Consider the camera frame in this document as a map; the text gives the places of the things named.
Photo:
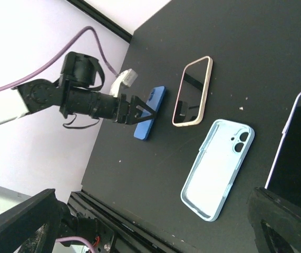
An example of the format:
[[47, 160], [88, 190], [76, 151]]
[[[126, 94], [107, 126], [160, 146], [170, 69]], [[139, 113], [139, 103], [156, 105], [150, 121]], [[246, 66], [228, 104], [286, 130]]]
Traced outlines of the blue phone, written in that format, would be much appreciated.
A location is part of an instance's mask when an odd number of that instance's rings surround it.
[[[154, 87], [149, 95], [146, 105], [148, 105], [154, 111], [158, 112], [165, 93], [165, 86]], [[149, 136], [154, 121], [155, 119], [149, 119], [147, 121], [138, 123], [134, 131], [134, 137], [136, 139], [145, 141]]]

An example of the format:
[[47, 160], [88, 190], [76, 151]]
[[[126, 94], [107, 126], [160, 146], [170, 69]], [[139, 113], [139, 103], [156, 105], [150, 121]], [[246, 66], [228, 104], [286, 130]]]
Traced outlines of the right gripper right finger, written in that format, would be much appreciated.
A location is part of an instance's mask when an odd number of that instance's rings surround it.
[[264, 187], [248, 200], [248, 219], [259, 252], [301, 252], [301, 208]]

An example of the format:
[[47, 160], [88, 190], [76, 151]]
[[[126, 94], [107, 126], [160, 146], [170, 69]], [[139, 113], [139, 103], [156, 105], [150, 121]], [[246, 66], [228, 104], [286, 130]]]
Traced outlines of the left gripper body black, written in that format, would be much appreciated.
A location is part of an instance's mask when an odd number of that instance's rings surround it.
[[127, 95], [121, 94], [118, 97], [118, 107], [116, 111], [115, 122], [120, 124], [133, 124], [132, 107], [133, 107], [133, 100], [128, 102]]

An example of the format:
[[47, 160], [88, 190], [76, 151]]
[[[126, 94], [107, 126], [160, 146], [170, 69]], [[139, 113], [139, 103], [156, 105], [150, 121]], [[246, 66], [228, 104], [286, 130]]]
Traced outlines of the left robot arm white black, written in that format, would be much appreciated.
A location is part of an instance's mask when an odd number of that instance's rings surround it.
[[96, 77], [105, 82], [105, 74], [99, 60], [85, 54], [67, 53], [60, 77], [55, 82], [37, 79], [16, 87], [28, 110], [33, 114], [51, 106], [59, 106], [64, 118], [69, 115], [88, 115], [99, 121], [108, 119], [115, 123], [133, 125], [156, 117], [138, 96], [130, 101], [121, 89], [131, 87], [137, 78], [133, 69], [118, 75], [109, 94], [101, 93], [102, 86], [94, 86]]

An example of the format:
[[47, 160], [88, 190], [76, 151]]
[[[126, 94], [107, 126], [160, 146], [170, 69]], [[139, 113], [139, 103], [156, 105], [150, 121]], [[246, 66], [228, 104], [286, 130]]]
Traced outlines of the light blue phone case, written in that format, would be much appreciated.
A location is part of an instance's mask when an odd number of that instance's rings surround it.
[[243, 123], [218, 119], [210, 127], [180, 194], [202, 220], [218, 218], [254, 137]]

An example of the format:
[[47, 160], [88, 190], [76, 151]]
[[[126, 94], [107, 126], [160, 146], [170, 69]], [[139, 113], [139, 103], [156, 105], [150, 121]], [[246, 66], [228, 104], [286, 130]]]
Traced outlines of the lavender phone case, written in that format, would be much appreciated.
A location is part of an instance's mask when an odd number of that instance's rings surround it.
[[277, 152], [275, 154], [275, 157], [274, 157], [274, 160], [273, 160], [273, 163], [272, 163], [272, 166], [271, 166], [271, 169], [270, 169], [267, 181], [266, 181], [265, 186], [264, 186], [265, 189], [268, 189], [269, 183], [271, 181], [271, 178], [272, 178], [272, 175], [273, 175], [273, 172], [274, 172], [274, 169], [275, 169], [278, 157], [279, 157], [279, 154], [281, 152], [281, 149], [283, 147], [284, 141], [286, 139], [286, 135], [287, 135], [288, 129], [290, 127], [290, 124], [292, 122], [293, 116], [295, 114], [295, 111], [296, 111], [298, 102], [300, 100], [300, 97], [301, 97], [301, 92], [299, 92], [298, 95], [296, 96], [295, 101], [293, 103], [293, 106], [291, 108], [290, 114], [288, 116], [288, 119], [287, 119], [287, 121], [286, 121], [286, 123], [284, 125], [284, 128], [283, 128], [282, 132], [281, 132], [281, 139], [280, 139], [280, 142], [279, 142], [279, 145], [278, 145], [278, 149], [277, 149]]

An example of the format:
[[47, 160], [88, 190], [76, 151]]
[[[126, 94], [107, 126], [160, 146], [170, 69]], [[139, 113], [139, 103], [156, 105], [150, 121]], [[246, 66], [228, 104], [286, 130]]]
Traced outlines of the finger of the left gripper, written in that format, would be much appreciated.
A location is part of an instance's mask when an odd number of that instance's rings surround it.
[[150, 108], [145, 102], [143, 102], [138, 96], [131, 96], [133, 100], [132, 107], [132, 119], [133, 124], [138, 124], [147, 120], [155, 119], [157, 112]]

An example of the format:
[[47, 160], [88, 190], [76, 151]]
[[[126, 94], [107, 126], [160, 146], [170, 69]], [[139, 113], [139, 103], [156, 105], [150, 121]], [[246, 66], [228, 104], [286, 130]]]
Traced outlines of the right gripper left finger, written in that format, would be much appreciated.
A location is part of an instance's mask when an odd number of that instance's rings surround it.
[[61, 223], [55, 189], [0, 214], [0, 252], [52, 252]]

